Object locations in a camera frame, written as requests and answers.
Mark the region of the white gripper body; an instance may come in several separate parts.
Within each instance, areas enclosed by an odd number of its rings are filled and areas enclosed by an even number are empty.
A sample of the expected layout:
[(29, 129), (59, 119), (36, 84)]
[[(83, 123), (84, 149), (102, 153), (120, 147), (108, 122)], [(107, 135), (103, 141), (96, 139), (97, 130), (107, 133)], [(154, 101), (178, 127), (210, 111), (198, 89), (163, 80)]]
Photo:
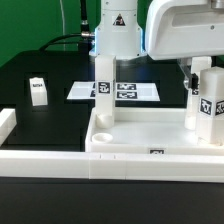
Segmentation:
[(224, 0), (153, 0), (145, 47), (154, 60), (224, 55)]

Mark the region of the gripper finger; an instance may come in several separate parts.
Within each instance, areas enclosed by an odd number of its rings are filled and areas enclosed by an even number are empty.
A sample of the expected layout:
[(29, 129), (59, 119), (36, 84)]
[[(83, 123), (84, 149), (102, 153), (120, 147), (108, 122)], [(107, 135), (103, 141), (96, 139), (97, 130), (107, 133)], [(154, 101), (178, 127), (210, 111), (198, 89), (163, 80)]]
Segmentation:
[(195, 90), (198, 88), (199, 77), (195, 72), (191, 71), (192, 59), (191, 58), (181, 58), (177, 60), (178, 65), (184, 74), (184, 87), (189, 90)]

